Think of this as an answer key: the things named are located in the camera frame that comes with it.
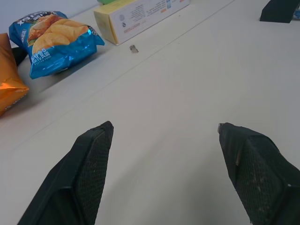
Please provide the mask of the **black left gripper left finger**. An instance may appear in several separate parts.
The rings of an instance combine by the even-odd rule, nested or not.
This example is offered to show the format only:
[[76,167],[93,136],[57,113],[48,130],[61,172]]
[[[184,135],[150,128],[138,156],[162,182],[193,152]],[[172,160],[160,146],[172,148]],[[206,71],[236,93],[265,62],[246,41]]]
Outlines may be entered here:
[[105,185],[114,127],[110,121],[77,137],[49,171],[20,225],[93,225]]

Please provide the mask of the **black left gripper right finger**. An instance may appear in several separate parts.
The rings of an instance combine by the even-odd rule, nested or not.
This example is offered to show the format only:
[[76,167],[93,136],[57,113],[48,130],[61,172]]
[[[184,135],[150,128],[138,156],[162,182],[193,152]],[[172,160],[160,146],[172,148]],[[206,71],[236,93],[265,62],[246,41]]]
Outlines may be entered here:
[[218,126],[229,178],[253,225],[300,223],[300,171],[267,136],[231,123]]

